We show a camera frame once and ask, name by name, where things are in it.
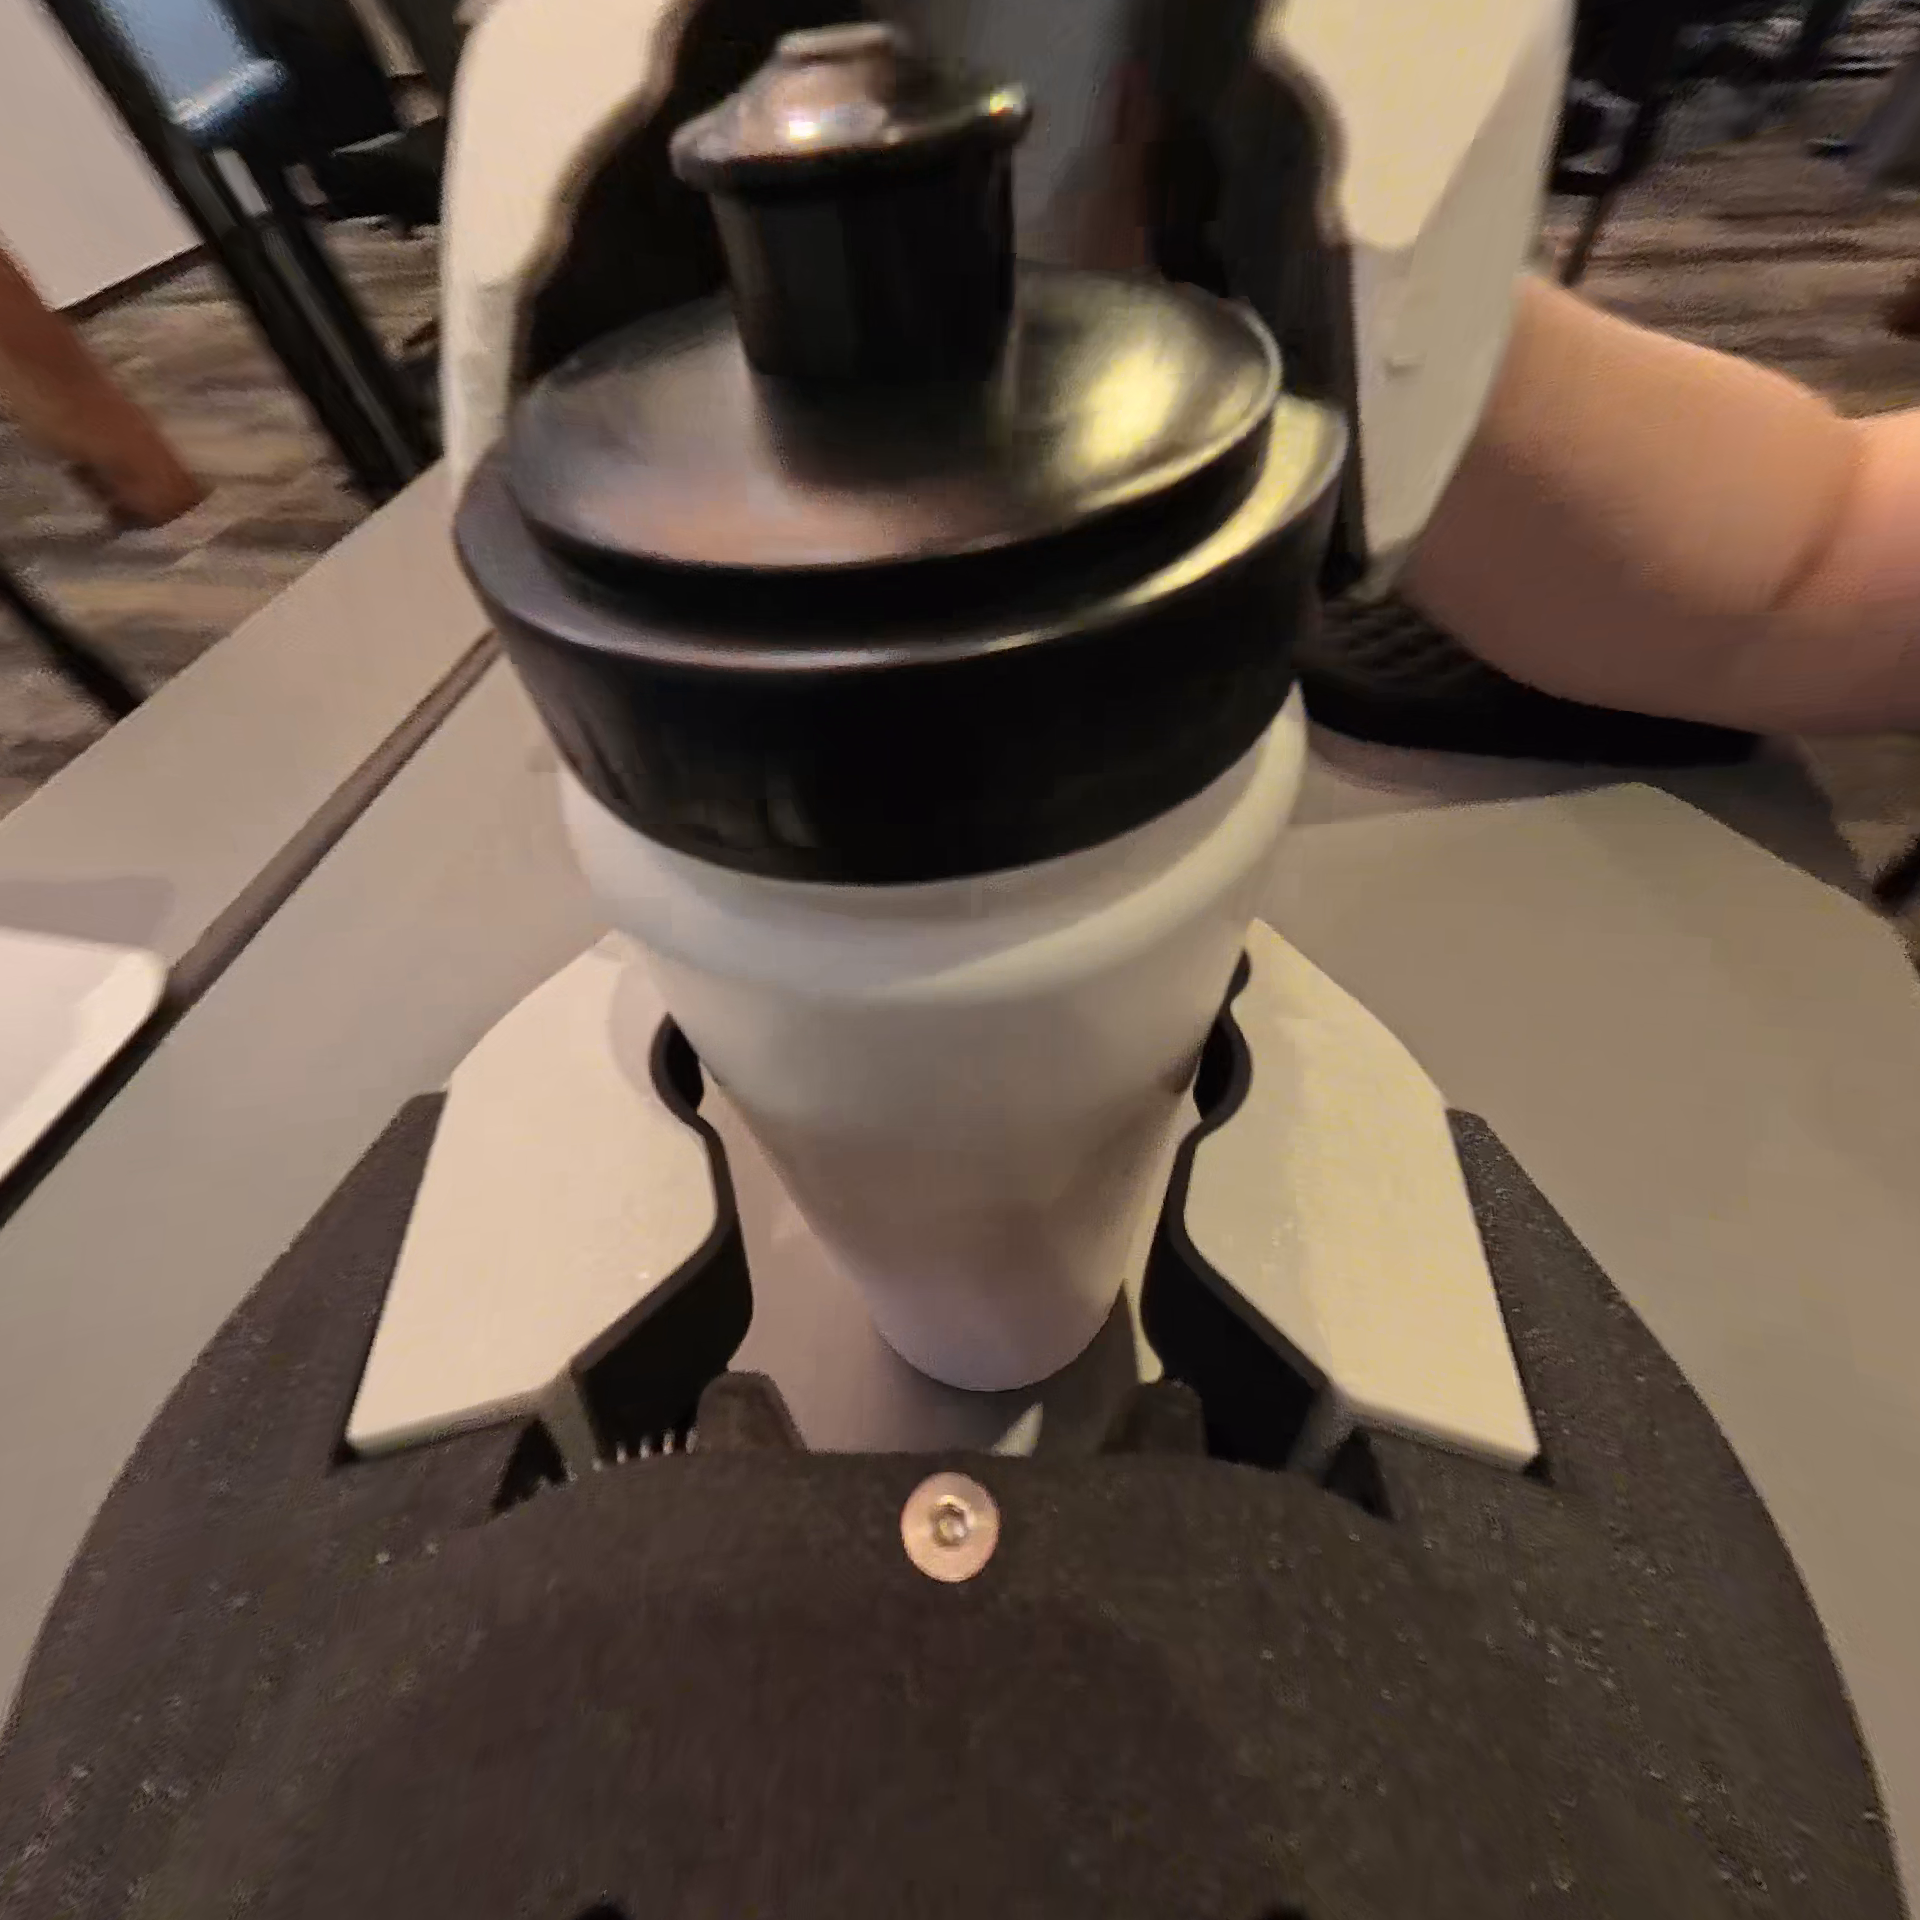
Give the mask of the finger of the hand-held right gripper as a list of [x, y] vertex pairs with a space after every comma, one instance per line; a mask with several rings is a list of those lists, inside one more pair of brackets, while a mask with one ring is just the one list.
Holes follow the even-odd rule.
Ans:
[[499, 3], [470, 30], [445, 137], [439, 418], [457, 502], [547, 333], [713, 298], [709, 219], [668, 188], [665, 134], [694, 3]]
[[1573, 7], [1264, 5], [1261, 81], [1294, 156], [1264, 163], [1261, 319], [1341, 411], [1334, 585], [1392, 585], [1508, 348], [1548, 194]]

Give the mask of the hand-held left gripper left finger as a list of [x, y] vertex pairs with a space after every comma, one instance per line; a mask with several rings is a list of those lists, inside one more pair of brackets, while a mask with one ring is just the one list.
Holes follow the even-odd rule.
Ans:
[[608, 935], [445, 1087], [346, 1446], [536, 1423], [566, 1476], [681, 1451], [754, 1319], [700, 1063]]

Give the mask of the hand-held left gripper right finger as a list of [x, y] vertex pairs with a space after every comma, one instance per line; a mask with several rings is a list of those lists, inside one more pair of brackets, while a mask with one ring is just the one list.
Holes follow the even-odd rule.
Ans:
[[1208, 1451], [1320, 1471], [1354, 1431], [1541, 1452], [1452, 1113], [1354, 996], [1250, 925], [1143, 1279]]

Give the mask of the white plastic bottle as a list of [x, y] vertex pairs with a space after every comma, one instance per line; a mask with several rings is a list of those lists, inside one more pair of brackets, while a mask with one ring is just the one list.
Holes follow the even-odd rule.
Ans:
[[987, 877], [824, 886], [671, 851], [558, 774], [570, 847], [788, 1198], [928, 1380], [1020, 1388], [1108, 1320], [1310, 757]]

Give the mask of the black bottle lid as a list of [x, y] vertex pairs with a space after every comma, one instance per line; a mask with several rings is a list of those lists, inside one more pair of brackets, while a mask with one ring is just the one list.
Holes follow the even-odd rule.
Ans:
[[1280, 720], [1345, 420], [1202, 281], [1020, 256], [1032, 108], [864, 5], [694, 5], [453, 540], [576, 784], [804, 884], [1092, 849]]

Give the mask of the person's right forearm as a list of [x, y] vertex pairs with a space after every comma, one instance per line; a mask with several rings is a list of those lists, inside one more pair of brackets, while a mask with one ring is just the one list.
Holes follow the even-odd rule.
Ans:
[[1554, 698], [1745, 733], [1917, 726], [1917, 411], [1518, 280], [1499, 377], [1404, 569]]

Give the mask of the dark office chair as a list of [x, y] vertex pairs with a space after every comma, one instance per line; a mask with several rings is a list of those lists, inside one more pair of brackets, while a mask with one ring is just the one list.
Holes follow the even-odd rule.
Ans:
[[407, 119], [356, 5], [113, 3], [119, 42], [197, 150], [302, 174], [332, 222], [430, 228], [445, 129]]

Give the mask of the white stand base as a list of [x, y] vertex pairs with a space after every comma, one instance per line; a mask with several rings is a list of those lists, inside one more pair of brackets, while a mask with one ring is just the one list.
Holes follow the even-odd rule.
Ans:
[[148, 1026], [166, 983], [147, 948], [3, 928], [4, 1178]]

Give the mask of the black metal table frame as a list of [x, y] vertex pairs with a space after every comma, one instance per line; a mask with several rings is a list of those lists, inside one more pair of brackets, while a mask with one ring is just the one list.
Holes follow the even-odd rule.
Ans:
[[319, 237], [296, 174], [190, 147], [129, 58], [104, 5], [47, 3], [84, 70], [292, 377], [352, 487], [383, 505], [437, 459], [388, 348]]

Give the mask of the wooden post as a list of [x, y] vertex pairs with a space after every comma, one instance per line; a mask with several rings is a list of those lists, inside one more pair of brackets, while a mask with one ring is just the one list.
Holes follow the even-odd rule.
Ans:
[[206, 499], [156, 418], [41, 300], [12, 251], [3, 251], [3, 409], [119, 524], [166, 526]]

